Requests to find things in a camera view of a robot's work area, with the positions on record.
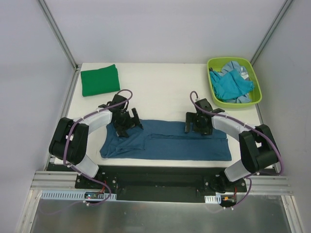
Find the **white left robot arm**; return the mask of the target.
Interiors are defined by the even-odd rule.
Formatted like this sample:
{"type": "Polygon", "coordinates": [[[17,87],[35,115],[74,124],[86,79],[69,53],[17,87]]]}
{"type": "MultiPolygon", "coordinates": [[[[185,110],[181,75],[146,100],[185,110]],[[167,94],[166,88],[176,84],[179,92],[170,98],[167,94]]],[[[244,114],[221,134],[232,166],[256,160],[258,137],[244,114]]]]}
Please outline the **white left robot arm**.
{"type": "Polygon", "coordinates": [[[136,108],[132,116],[127,110],[129,99],[115,94],[112,101],[98,106],[93,112],[78,119],[63,117],[49,145],[49,153],[63,161],[65,166],[86,175],[86,183],[93,189],[99,188],[103,178],[99,166],[86,154],[88,136],[103,126],[111,126],[118,137],[129,137],[127,131],[136,126],[143,129],[136,108]]]}

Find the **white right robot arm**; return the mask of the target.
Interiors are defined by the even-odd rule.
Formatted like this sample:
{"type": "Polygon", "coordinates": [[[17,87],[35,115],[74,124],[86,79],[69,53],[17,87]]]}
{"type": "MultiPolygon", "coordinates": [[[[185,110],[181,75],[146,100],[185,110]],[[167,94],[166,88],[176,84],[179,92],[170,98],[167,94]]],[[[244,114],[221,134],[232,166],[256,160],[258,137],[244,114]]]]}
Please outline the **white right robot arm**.
{"type": "Polygon", "coordinates": [[[211,179],[209,187],[215,192],[232,190],[236,183],[280,161],[272,132],[267,125],[250,126],[224,110],[213,109],[207,99],[193,102],[196,112],[187,112],[185,132],[202,135],[222,131],[239,142],[241,159],[211,179]]]}

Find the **dark blue t shirt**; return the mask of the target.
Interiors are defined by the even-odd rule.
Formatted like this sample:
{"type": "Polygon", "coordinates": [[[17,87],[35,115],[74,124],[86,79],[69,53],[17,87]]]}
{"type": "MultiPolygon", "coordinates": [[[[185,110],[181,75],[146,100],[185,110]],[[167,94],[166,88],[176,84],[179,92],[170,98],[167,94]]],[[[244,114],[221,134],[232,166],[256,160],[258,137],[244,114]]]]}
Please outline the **dark blue t shirt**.
{"type": "Polygon", "coordinates": [[[142,120],[143,127],[127,130],[119,137],[112,124],[107,125],[106,140],[100,149],[102,158],[146,160],[231,161],[227,135],[213,130],[211,135],[186,133],[180,121],[142,120]]]}

